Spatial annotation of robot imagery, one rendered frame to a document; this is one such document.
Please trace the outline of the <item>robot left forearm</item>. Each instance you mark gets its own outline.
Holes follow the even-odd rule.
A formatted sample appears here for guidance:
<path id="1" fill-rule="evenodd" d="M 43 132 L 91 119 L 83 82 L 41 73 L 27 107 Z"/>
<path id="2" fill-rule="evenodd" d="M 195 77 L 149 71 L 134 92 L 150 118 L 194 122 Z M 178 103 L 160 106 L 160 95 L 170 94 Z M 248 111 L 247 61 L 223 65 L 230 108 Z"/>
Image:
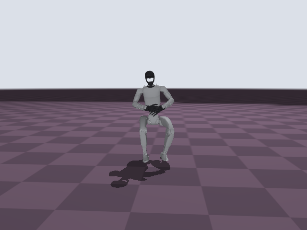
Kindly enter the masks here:
<path id="1" fill-rule="evenodd" d="M 170 98 L 165 104 L 163 104 L 162 105 L 162 108 L 164 109 L 166 109 L 166 108 L 168 108 L 169 106 L 171 106 L 172 104 L 173 104 L 173 102 L 174 102 L 174 99 L 173 98 Z"/>

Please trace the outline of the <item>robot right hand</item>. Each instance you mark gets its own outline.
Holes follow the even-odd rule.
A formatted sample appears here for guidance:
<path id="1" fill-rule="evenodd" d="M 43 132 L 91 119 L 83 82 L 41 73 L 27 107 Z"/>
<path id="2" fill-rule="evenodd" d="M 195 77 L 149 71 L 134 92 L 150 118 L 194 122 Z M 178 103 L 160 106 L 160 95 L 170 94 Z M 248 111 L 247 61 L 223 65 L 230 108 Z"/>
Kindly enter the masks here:
<path id="1" fill-rule="evenodd" d="M 146 109 L 144 109 L 145 111 L 150 111 L 150 112 L 155 112 L 155 113 L 157 113 L 156 111 L 158 111 L 158 110 L 160 110 L 159 108 L 159 106 L 157 106 L 158 104 L 153 104 L 153 105 L 147 105 L 147 107 L 146 107 Z M 157 108 L 157 107 L 159 107 L 159 108 Z M 156 110 L 156 109 L 158 109 L 158 110 Z M 155 110 L 155 111 L 154 111 Z M 158 111 L 159 112 L 159 111 Z"/>

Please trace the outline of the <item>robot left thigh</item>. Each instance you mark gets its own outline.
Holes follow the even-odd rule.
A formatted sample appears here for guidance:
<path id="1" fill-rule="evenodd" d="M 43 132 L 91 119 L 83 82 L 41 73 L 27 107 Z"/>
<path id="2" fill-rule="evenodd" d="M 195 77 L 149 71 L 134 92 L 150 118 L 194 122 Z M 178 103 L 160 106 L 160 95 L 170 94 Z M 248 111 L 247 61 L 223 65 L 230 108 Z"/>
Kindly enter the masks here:
<path id="1" fill-rule="evenodd" d="M 174 128 L 173 128 L 171 120 L 168 117 L 160 116 L 158 123 L 159 123 L 160 126 L 166 127 L 165 134 L 167 136 L 170 136 L 170 134 L 173 134 Z"/>

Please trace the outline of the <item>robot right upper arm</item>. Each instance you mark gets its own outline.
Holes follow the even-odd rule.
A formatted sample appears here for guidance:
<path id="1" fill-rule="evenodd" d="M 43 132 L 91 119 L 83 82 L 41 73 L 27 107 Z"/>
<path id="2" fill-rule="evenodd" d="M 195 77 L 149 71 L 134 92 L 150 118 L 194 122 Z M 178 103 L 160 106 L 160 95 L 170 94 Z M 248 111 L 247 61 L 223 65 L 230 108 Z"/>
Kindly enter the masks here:
<path id="1" fill-rule="evenodd" d="M 136 101 L 138 102 L 139 99 L 140 99 L 140 96 L 142 95 L 143 93 L 143 88 L 138 88 L 137 91 L 136 91 L 136 94 L 134 96 L 134 99 L 133 99 L 133 102 Z M 133 106 L 133 105 L 132 105 Z M 133 106 L 134 107 L 134 106 Z"/>

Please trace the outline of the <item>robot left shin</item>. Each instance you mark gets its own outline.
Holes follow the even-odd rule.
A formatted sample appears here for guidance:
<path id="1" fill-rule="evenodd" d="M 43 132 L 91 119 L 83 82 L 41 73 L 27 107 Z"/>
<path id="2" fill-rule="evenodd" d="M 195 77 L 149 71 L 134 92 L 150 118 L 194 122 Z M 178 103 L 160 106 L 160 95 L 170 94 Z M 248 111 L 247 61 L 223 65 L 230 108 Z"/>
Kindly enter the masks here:
<path id="1" fill-rule="evenodd" d="M 174 129 L 173 134 L 170 134 L 170 136 L 165 135 L 165 141 L 164 141 L 164 149 L 163 149 L 163 155 L 164 153 L 167 154 L 168 148 L 171 146 L 173 138 L 174 138 Z"/>

